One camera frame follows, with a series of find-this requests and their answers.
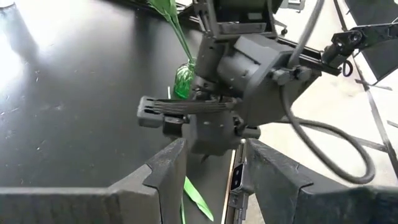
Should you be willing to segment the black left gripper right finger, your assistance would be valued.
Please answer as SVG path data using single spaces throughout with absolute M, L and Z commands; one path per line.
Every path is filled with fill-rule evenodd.
M 398 224 L 398 187 L 347 187 L 257 139 L 246 145 L 266 224 Z

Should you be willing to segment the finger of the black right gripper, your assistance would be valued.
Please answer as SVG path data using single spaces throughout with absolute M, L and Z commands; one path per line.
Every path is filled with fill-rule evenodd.
M 170 138 L 182 137 L 182 126 L 188 123 L 188 118 L 184 115 L 167 114 L 164 116 L 162 132 L 164 136 Z
M 183 118 L 189 114 L 220 113 L 232 111 L 236 105 L 236 99 L 172 100 L 143 96 L 137 108 L 137 117 L 140 126 L 158 128 L 165 116 Z

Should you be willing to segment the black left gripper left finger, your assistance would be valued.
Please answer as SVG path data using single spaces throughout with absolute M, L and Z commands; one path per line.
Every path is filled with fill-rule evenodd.
M 180 224 L 187 142 L 109 187 L 0 187 L 0 224 Z

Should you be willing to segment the green glass vase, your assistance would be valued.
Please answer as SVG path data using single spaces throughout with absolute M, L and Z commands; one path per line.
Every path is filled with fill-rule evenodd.
M 190 94 L 191 82 L 195 76 L 195 61 L 189 60 L 178 67 L 175 73 L 173 91 L 177 97 L 187 99 Z

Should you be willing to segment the black metal side table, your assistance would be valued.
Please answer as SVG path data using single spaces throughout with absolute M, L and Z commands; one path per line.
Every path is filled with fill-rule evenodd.
M 398 17 L 398 3 L 394 0 L 345 0 L 358 26 L 391 23 Z M 363 52 L 378 80 L 398 68 L 398 40 L 381 43 Z

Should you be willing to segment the black gantry frame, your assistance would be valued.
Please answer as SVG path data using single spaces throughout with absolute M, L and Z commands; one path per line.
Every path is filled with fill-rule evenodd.
M 353 64 L 348 57 L 355 50 L 364 50 L 394 39 L 398 39 L 398 22 L 353 27 L 332 36 L 331 45 L 326 46 L 322 54 L 322 62 L 333 68 L 341 65 L 343 76 L 349 77 Z

